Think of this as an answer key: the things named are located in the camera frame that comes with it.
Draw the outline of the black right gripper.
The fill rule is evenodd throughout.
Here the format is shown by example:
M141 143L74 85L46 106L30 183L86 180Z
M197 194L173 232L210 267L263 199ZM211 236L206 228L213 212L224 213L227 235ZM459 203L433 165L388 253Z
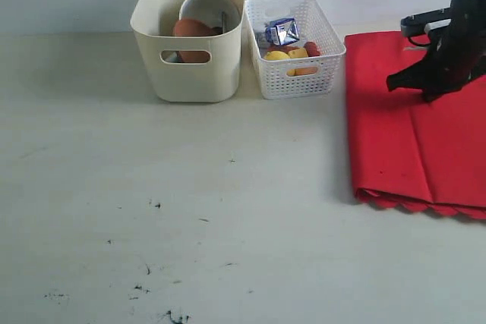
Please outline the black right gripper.
M432 42L423 63L417 62L387 77L387 89L421 90L430 103L461 90L485 53L485 0L451 0L451 21Z

